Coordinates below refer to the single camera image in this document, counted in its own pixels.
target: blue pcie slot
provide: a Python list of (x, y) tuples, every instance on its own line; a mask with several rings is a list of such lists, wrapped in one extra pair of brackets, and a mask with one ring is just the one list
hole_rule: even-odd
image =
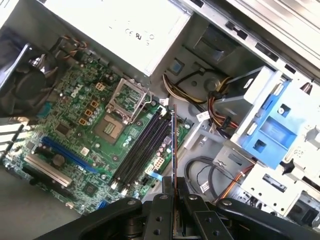
[(51, 147), (55, 152), (61, 154), (65, 158), (72, 160), (75, 164), (79, 165), (80, 167), (84, 168), (87, 171), (90, 171), (92, 173), (97, 173), (98, 171), (91, 167), (88, 163), (86, 163), (84, 160), (82, 160), (80, 157), (74, 155), (71, 153), (68, 149), (65, 147), (61, 146), (59, 143), (56, 143), (55, 141), (51, 140), (49, 137), (44, 136), (41, 140), (41, 142), (48, 146)]
[(108, 205), (108, 203), (107, 203), (105, 200), (103, 200), (103, 201), (99, 204), (99, 206), (98, 206), (97, 209), (103, 209), (103, 208), (106, 207), (107, 205)]

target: expansion slot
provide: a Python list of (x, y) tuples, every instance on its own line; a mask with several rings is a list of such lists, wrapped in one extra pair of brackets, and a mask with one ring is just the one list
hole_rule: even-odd
[(73, 154), (72, 152), (70, 152), (63, 146), (61, 146), (59, 143), (56, 143), (55, 141), (51, 140), (49, 137), (45, 136), (42, 138), (41, 141), (44, 145), (51, 147), (54, 152), (61, 154), (62, 156), (64, 156), (69, 160), (72, 160), (74, 163), (76, 163), (83, 169), (88, 170), (92, 173), (98, 172), (96, 169), (90, 166), (87, 162), (85, 162), (80, 157), (76, 156), (75, 154)]
[(64, 175), (62, 172), (50, 166), (35, 154), (28, 154), (27, 156), (25, 156), (24, 160), (35, 169), (46, 174), (64, 187), (68, 187), (72, 183), (72, 179), (70, 177)]
[(30, 181), (31, 185), (34, 185), (38, 182), (44, 184), (47, 188), (54, 190), (61, 196), (68, 198), (72, 201), (76, 201), (77, 199), (75, 196), (67, 190), (67, 188), (62, 188), (61, 185), (55, 181), (52, 181), (52, 178), (35, 170), (33, 167), (25, 165), (22, 168), (22, 171), (24, 171), (26, 174), (29, 174), (31, 177), (33, 177), (33, 181)]
[(114, 181), (126, 186), (131, 185), (135, 181), (168, 133), (169, 123), (170, 120), (167, 116), (161, 117), (159, 112), (153, 116), (148, 126), (141, 133), (114, 173), (111, 180), (113, 188), (117, 186)]

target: screw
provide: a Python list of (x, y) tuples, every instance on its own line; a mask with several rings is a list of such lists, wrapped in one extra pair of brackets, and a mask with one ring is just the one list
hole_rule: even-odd
[(168, 199), (168, 195), (163, 194), (160, 196), (160, 199)]
[(224, 200), (224, 201), (222, 201), (222, 204), (225, 206), (231, 206), (232, 202), (230, 202), (229, 200)]
[(136, 201), (134, 201), (134, 200), (131, 200), (131, 201), (128, 201), (128, 202), (127, 202), (128, 205), (133, 205), (133, 204), (135, 204), (135, 203), (136, 203)]
[(189, 196), (189, 199), (190, 199), (190, 200), (197, 200), (198, 197), (197, 197), (196, 195), (191, 195), (191, 196)]

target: blue plastic tab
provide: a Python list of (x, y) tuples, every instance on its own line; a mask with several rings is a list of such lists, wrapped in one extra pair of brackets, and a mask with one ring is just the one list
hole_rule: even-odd
[(241, 147), (268, 167), (275, 169), (296, 140), (308, 118), (311, 98), (290, 81), (278, 95), (270, 95), (253, 119), (251, 135), (243, 134)]
[(160, 182), (162, 182), (162, 178), (163, 178), (163, 177), (162, 177), (159, 173), (156, 173), (156, 172), (151, 171), (151, 172), (148, 173), (148, 175), (149, 175), (150, 177), (152, 177), (152, 178), (154, 178), (154, 179), (157, 179), (157, 180), (159, 180)]

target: sticker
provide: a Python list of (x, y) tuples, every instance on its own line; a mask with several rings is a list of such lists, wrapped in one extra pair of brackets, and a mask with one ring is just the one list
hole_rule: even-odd
[(169, 105), (169, 98), (160, 98), (159, 102), (162, 106), (168, 106)]
[(247, 87), (249, 87), (249, 85), (252, 83), (252, 81), (254, 80), (254, 78), (250, 78), (247, 82), (246, 82), (246, 84), (244, 85), (244, 89), (246, 89)]
[(206, 181), (204, 184), (200, 186), (201, 192), (204, 194), (207, 190), (209, 190), (209, 182)]
[(89, 152), (90, 152), (90, 150), (84, 146), (84, 147), (82, 148), (82, 150), (81, 150), (80, 153), (81, 153), (83, 156), (87, 156)]
[(210, 115), (209, 115), (209, 112), (208, 111), (204, 111), (204, 112), (201, 112), (199, 113), (196, 118), (198, 119), (199, 122), (203, 122), (205, 120), (208, 120), (210, 119)]

